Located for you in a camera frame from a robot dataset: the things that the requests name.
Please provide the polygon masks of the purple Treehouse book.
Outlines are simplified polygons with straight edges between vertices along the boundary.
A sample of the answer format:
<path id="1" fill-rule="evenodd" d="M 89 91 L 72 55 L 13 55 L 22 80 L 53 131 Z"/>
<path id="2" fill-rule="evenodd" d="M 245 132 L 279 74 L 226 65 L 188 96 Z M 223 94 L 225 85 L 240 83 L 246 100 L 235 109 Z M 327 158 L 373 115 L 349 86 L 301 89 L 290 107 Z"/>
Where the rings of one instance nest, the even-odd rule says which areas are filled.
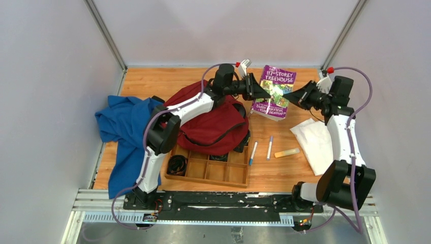
<path id="1" fill-rule="evenodd" d="M 296 75 L 295 72 L 266 65 L 260 78 L 260 86 L 270 94 L 270 97 L 255 99 L 250 113 L 274 121 L 285 119 L 289 101 L 283 95 L 293 91 Z"/>

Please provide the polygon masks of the red backpack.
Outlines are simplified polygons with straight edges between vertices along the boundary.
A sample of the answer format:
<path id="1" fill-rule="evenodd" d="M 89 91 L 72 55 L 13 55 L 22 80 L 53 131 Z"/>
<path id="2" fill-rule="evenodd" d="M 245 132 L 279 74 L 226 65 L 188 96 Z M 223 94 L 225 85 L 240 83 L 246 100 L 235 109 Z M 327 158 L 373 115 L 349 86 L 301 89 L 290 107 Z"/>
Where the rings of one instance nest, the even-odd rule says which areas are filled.
<path id="1" fill-rule="evenodd" d="M 180 127 L 177 144 L 190 151 L 222 156 L 244 152 L 250 138 L 249 120 L 242 102 L 226 96 L 224 103 Z"/>

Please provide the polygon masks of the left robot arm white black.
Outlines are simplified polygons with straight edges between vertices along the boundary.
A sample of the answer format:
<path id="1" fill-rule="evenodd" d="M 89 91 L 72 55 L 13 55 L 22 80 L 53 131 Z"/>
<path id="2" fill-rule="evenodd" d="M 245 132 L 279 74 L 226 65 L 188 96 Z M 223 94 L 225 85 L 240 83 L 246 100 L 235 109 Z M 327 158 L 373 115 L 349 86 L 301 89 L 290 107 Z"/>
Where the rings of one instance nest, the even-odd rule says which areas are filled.
<path id="1" fill-rule="evenodd" d="M 152 209 L 156 203 L 158 178 L 164 158 L 177 143 L 180 127 L 195 117 L 220 107 L 227 95 L 242 95 L 246 101 L 269 99 L 271 96 L 247 72 L 250 59 L 239 63 L 217 64 L 218 70 L 209 86 L 173 106 L 158 105 L 152 112 L 143 133 L 145 150 L 141 172 L 132 187 L 136 203 L 143 209 Z"/>

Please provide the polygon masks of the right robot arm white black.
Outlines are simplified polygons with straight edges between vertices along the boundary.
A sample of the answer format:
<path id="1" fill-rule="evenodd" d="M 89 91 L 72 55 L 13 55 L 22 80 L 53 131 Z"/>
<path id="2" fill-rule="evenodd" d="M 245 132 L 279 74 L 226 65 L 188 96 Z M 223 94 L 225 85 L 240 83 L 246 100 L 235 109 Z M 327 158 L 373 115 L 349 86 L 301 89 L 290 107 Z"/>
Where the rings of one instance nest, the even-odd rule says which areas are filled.
<path id="1" fill-rule="evenodd" d="M 305 211 L 315 202 L 360 210 L 376 180 L 376 172 L 366 166 L 356 140 L 356 111 L 348 106 L 353 83 L 351 78 L 335 76 L 329 91 L 319 88 L 318 82 L 309 81 L 283 95 L 301 109 L 320 110 L 332 144 L 333 162 L 319 181 L 300 181 L 292 188 L 290 205 L 296 212 Z"/>

